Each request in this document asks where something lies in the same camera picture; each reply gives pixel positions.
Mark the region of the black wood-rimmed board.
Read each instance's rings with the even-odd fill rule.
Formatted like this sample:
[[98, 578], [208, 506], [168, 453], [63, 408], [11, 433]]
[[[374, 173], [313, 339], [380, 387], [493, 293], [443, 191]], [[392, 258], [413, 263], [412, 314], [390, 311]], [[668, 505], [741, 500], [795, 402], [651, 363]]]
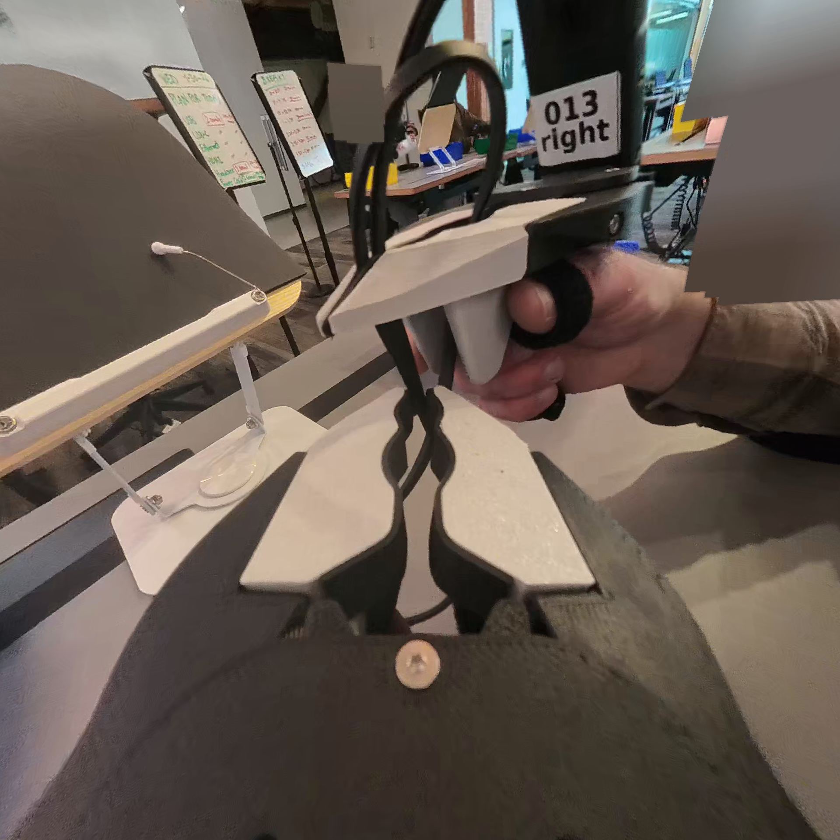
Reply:
[[166, 129], [89, 81], [2, 65], [2, 410], [250, 291], [261, 322], [2, 458], [26, 465], [293, 307], [303, 269]]

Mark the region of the whiteboard with green writing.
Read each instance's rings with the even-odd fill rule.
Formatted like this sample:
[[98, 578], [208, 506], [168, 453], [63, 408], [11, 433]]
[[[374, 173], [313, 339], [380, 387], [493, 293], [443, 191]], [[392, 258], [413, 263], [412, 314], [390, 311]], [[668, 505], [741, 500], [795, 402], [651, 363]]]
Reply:
[[261, 71], [251, 80], [298, 178], [330, 171], [333, 158], [298, 74]]
[[266, 182], [256, 153], [210, 74], [147, 66], [143, 76], [188, 148], [226, 192]]

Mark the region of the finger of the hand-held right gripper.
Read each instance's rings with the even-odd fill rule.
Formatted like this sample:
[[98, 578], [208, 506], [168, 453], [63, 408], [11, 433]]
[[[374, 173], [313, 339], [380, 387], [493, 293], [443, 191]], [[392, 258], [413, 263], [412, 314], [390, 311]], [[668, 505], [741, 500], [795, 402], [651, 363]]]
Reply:
[[535, 224], [552, 223], [583, 197], [550, 198], [498, 208], [479, 222], [468, 211], [436, 216], [389, 239], [384, 253], [353, 268], [319, 311], [332, 337], [404, 319], [495, 291], [536, 270], [529, 257]]
[[504, 287], [407, 318], [407, 331], [429, 370], [441, 374], [445, 345], [452, 340], [469, 380], [477, 385], [499, 372], [511, 325]]

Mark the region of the person's right forearm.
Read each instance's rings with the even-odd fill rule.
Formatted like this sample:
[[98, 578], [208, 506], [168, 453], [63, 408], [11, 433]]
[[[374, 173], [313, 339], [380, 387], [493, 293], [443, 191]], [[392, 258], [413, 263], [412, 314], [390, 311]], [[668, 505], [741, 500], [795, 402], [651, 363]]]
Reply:
[[626, 387], [625, 393], [651, 424], [837, 441], [839, 300], [714, 301], [674, 384], [662, 392]]

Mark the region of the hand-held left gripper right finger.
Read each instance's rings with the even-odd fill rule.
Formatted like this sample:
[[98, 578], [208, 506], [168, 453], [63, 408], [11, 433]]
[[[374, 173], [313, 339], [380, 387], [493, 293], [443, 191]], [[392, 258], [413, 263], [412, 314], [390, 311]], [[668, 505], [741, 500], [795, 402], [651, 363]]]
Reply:
[[429, 566], [452, 598], [589, 592], [595, 577], [529, 446], [443, 386], [435, 410], [438, 478]]

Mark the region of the white rounded pad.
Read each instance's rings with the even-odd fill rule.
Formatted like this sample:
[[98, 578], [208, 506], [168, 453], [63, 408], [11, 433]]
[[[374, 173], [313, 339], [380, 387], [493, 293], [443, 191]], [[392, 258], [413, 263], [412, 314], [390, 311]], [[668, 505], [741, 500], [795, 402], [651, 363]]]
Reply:
[[196, 455], [134, 490], [89, 440], [75, 442], [114, 478], [129, 500], [111, 525], [139, 590], [155, 595], [186, 556], [237, 504], [324, 429], [287, 406], [262, 409], [243, 342], [230, 353], [245, 399], [245, 422]]

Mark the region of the wooden desk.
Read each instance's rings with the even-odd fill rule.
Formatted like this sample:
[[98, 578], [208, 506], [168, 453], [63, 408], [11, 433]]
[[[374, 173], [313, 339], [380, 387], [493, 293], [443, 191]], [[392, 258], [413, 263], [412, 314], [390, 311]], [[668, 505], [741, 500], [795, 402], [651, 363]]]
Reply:
[[385, 188], [385, 208], [399, 225], [474, 200], [487, 168], [487, 156], [470, 152], [460, 160], [435, 163], [398, 174]]

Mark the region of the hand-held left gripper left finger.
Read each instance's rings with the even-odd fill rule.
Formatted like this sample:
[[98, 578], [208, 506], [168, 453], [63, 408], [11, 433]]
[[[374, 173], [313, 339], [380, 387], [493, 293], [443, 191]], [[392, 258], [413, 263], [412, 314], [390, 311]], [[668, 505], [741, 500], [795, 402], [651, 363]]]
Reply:
[[382, 545], [400, 520], [407, 394], [387, 391], [308, 449], [240, 577], [253, 592], [311, 594]]

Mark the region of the yellow bin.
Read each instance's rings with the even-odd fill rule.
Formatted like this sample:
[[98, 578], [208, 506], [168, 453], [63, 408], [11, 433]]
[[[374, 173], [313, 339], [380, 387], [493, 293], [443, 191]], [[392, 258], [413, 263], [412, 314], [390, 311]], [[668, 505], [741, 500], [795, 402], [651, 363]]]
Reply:
[[[367, 172], [367, 179], [365, 184], [365, 191], [370, 193], [373, 186], [375, 168], [372, 166], [369, 168]], [[399, 170], [398, 166], [395, 162], [391, 162], [388, 164], [387, 173], [385, 178], [386, 186], [395, 186], [398, 181]], [[344, 174], [344, 184], [345, 187], [349, 190], [352, 186], [353, 174], [351, 172], [347, 172]]]

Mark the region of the person's right hand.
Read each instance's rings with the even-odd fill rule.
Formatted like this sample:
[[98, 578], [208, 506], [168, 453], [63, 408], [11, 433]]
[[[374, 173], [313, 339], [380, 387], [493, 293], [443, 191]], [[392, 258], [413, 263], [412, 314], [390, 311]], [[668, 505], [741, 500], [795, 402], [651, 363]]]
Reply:
[[513, 423], [542, 415], [561, 393], [620, 385], [659, 396], [674, 385], [706, 330], [712, 300], [686, 292], [687, 270], [614, 248], [591, 248], [573, 264], [590, 284], [593, 309], [572, 342], [527, 350], [510, 341], [496, 377], [472, 382], [461, 361], [455, 389]]

